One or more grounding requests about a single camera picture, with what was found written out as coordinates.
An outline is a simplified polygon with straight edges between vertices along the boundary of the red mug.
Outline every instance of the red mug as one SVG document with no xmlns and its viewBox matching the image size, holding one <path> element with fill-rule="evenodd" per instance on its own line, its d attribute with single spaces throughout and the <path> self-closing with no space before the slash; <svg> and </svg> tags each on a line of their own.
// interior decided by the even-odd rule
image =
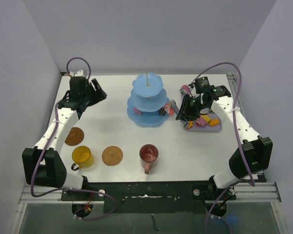
<svg viewBox="0 0 293 234">
<path fill-rule="evenodd" d="M 141 165 L 144 167 L 145 173 L 148 174 L 150 169 L 157 164 L 158 150 L 154 145 L 144 145 L 141 147 L 139 154 Z"/>
</svg>

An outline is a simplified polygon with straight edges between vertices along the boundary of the purple tray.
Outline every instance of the purple tray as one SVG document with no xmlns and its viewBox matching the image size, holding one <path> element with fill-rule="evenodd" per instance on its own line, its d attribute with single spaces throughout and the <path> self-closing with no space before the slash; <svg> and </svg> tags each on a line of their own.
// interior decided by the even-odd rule
<svg viewBox="0 0 293 234">
<path fill-rule="evenodd" d="M 208 113 L 208 112 L 209 112 L 209 109 L 208 108 L 201 110 L 201 113 Z M 223 127 L 221 125 L 221 120 L 218 117 L 218 115 L 216 115 L 215 113 L 210 113 L 210 114 L 208 114 L 208 116 L 211 119 L 215 119 L 215 118 L 218 119 L 219 120 L 219 124 L 216 125 L 216 126 L 214 126 L 214 127 L 211 127 L 208 124 L 205 125 L 204 127 L 199 127 L 196 124 L 194 124 L 192 128 L 190 128 L 190 129 L 185 129 L 184 128 L 184 129 L 187 130 L 187 131 L 193 131 L 193 132 L 214 132 L 214 133 L 220 132 Z"/>
</svg>

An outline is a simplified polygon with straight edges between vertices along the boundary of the glass panel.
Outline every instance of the glass panel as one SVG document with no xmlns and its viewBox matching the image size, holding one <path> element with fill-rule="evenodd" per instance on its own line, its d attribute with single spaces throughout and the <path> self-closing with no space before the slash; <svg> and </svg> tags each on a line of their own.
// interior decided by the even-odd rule
<svg viewBox="0 0 293 234">
<path fill-rule="evenodd" d="M 95 205 L 90 216 L 102 212 L 103 205 Z M 224 218 L 234 234 L 279 233 L 270 203 L 228 203 Z M 204 214 L 181 212 L 112 214 L 97 221 L 79 221 L 73 220 L 71 204 L 28 204 L 20 234 L 203 234 L 204 220 Z M 209 234 L 229 233 L 222 220 L 209 219 L 208 227 Z"/>
</svg>

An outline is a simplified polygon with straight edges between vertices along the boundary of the mug handle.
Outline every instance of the mug handle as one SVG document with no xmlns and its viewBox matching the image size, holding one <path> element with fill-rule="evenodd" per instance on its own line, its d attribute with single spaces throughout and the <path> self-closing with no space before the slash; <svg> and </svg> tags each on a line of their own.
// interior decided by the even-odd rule
<svg viewBox="0 0 293 234">
<path fill-rule="evenodd" d="M 150 163 L 147 162 L 145 165 L 145 174 L 148 174 L 150 172 Z"/>
<path fill-rule="evenodd" d="M 73 163 L 73 165 L 71 166 L 70 169 L 72 169 L 73 171 L 76 171 L 76 170 L 80 169 L 79 167 L 75 168 L 76 165 L 77 165 L 76 163 Z"/>
</svg>

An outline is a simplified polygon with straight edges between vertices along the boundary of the screw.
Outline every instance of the screw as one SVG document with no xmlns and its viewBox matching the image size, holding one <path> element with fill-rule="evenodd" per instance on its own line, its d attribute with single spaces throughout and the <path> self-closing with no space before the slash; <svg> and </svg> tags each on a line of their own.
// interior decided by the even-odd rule
<svg viewBox="0 0 293 234">
<path fill-rule="evenodd" d="M 235 190 L 234 189 L 229 189 L 229 194 L 232 195 L 232 196 L 235 195 Z"/>
<path fill-rule="evenodd" d="M 105 191 L 103 189 L 100 189 L 99 192 L 105 194 Z"/>
<path fill-rule="evenodd" d="M 199 196 L 200 195 L 200 190 L 198 190 L 198 189 L 193 190 L 193 194 L 195 196 Z"/>
</svg>

